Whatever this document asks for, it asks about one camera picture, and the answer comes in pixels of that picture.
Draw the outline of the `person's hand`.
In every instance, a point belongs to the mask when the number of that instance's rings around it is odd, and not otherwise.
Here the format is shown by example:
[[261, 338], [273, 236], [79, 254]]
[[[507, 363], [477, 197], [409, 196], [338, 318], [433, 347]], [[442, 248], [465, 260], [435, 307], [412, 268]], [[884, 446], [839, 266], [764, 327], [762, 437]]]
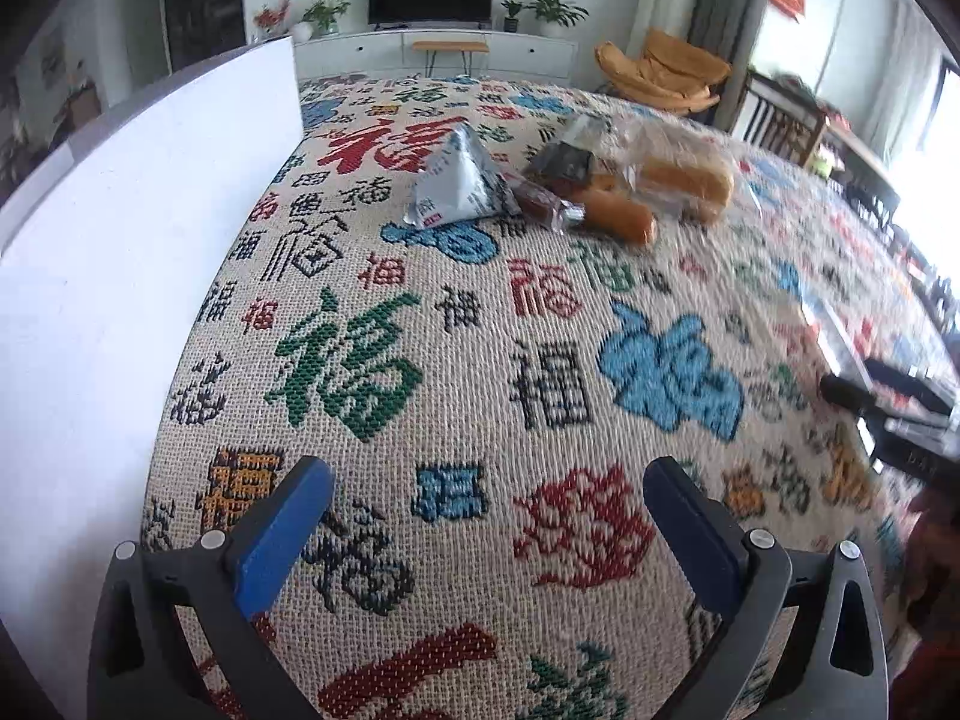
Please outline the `person's hand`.
[[958, 500], [926, 488], [910, 504], [903, 592], [919, 644], [893, 680], [890, 718], [958, 717]]

